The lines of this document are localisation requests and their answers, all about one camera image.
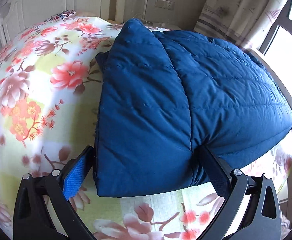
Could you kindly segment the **peach floral pillow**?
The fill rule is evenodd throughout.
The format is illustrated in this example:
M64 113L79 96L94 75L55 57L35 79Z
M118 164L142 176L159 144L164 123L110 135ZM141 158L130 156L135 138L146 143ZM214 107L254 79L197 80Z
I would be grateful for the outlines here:
M96 14L89 12L89 11L77 11L76 17L97 17Z

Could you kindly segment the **floral bed quilt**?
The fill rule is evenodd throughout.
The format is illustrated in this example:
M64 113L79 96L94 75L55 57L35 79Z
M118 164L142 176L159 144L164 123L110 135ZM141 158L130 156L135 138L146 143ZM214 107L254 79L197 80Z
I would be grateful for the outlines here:
M209 178L165 193L98 196L103 77L96 56L110 51L123 25L98 17L43 22L0 52L0 229L9 239L280 239L274 151L292 127L245 167L223 159L231 176L227 199ZM87 146L93 166L66 200L62 169Z

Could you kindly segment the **wall power socket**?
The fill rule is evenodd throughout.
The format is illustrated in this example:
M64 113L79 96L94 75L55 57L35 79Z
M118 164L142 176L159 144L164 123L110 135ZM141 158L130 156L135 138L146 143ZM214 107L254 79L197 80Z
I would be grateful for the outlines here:
M174 10L175 3L168 0L156 0L155 7L167 9L167 10Z

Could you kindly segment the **window with dark frame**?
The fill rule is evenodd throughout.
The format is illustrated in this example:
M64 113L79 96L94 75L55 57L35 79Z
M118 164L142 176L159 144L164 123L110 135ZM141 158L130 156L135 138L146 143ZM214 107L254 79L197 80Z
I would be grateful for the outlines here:
M292 0L288 0L259 51L292 96Z

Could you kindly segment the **blue quilted puffer jacket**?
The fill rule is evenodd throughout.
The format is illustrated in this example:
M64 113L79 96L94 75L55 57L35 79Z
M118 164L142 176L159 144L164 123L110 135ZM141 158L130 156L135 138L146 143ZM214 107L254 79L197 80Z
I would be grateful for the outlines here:
M219 38L127 21L96 61L103 84L98 196L165 193L208 181L201 147L242 168L276 146L292 110L266 68Z

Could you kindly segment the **patterned curtain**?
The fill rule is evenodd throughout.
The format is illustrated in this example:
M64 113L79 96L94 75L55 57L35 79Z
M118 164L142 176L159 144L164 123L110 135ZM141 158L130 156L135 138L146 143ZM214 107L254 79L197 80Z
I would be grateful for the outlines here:
M206 0L194 31L258 49L288 0Z

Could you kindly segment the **white wooden headboard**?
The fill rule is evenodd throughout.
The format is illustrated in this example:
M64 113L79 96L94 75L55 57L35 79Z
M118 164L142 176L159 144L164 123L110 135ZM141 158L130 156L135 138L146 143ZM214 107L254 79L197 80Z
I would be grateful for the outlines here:
M90 12L103 20L123 22L125 0L7 0L5 16L0 15L0 43L11 42L26 28L43 22L52 15L65 10Z

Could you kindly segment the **purple patterned pillow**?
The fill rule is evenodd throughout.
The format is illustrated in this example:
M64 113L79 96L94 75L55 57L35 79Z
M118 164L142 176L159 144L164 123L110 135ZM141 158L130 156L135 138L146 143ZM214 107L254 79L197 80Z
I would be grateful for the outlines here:
M73 10L73 9L65 10L63 12L50 16L48 19L45 20L45 22L60 21L60 20L74 17L75 15L76 15L76 10Z

